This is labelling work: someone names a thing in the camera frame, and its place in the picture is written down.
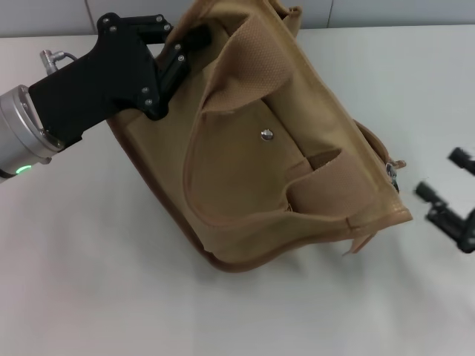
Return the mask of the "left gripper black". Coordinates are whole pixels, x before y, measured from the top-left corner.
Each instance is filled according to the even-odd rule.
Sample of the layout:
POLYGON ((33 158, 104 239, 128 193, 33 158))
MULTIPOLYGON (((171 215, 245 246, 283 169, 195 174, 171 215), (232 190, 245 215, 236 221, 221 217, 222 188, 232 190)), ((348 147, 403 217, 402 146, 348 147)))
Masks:
POLYGON ((101 35, 89 53, 29 88, 43 128, 66 146, 129 108, 150 120, 166 117, 170 100, 191 71, 189 54, 212 42, 207 25, 190 29, 160 53, 158 71, 147 45, 164 44, 173 29, 162 14, 106 13, 96 28, 101 35), (122 27, 133 33, 117 32, 122 27))

